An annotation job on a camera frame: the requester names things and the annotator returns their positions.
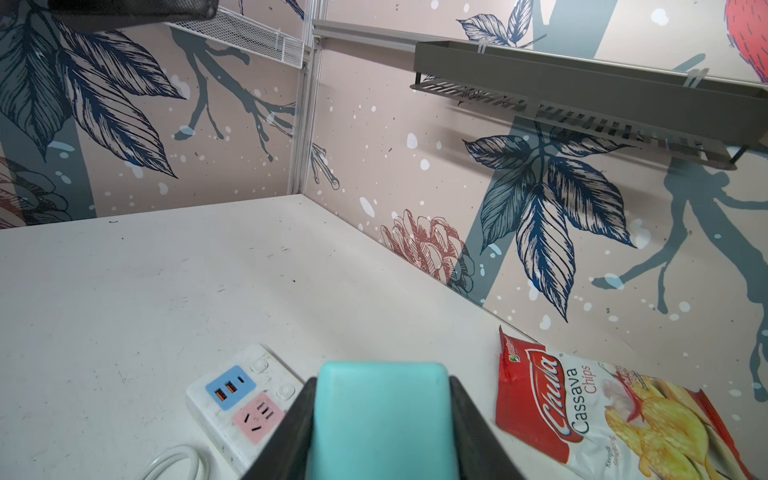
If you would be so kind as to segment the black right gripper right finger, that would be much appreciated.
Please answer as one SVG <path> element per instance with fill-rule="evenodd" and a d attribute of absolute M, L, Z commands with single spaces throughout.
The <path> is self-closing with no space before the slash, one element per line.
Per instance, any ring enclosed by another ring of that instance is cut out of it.
<path fill-rule="evenodd" d="M 462 480 L 524 480 L 456 376 L 449 377 L 453 438 Z"/>

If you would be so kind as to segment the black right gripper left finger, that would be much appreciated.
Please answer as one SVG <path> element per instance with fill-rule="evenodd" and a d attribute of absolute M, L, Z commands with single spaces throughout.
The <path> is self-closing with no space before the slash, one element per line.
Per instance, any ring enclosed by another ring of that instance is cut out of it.
<path fill-rule="evenodd" d="M 242 480 L 307 478 L 316 389 L 311 377 Z"/>

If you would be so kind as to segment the white long power strip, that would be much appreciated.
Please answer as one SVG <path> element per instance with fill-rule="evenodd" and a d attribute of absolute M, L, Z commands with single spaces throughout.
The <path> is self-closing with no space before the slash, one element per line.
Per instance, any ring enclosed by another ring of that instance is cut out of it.
<path fill-rule="evenodd" d="M 185 403 L 215 450 L 241 476 L 257 460 L 303 385 L 271 351 L 255 344 L 189 385 Z"/>

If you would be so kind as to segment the teal usb charger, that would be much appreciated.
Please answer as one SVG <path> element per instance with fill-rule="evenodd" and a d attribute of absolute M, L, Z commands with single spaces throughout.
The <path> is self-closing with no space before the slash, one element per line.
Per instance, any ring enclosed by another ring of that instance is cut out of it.
<path fill-rule="evenodd" d="M 447 369 L 325 364 L 317 377 L 310 479 L 457 479 Z"/>

